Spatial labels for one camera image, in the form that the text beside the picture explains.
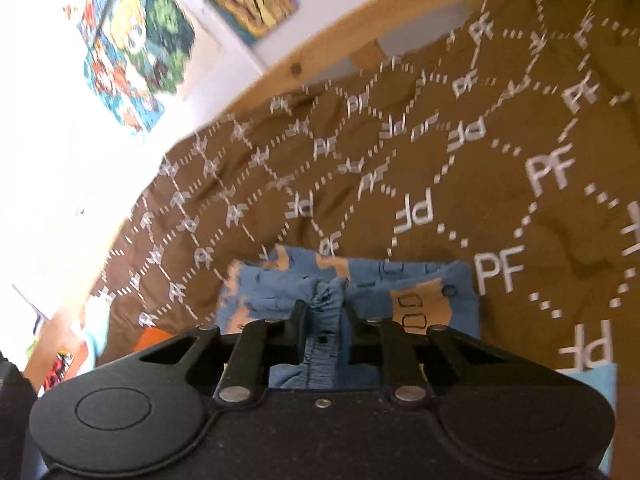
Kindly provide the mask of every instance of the blanket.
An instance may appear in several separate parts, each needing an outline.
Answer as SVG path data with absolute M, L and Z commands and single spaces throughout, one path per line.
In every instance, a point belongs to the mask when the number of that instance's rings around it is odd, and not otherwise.
M 98 362 L 149 327 L 212 322 L 228 266 L 283 243 L 338 267 L 467 262 L 483 340 L 569 374 L 615 363 L 624 396 L 640 380 L 639 3 L 485 0 L 424 49 L 195 132 L 95 286 Z

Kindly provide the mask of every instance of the brown blanket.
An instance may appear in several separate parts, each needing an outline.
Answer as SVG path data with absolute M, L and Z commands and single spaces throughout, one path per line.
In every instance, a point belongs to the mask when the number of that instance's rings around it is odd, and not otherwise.
M 465 260 L 483 339 L 638 383 L 639 2 L 487 0 L 418 52 L 175 146 L 96 285 L 116 294 L 101 362 L 145 323 L 211 320 L 228 264 L 282 242 Z

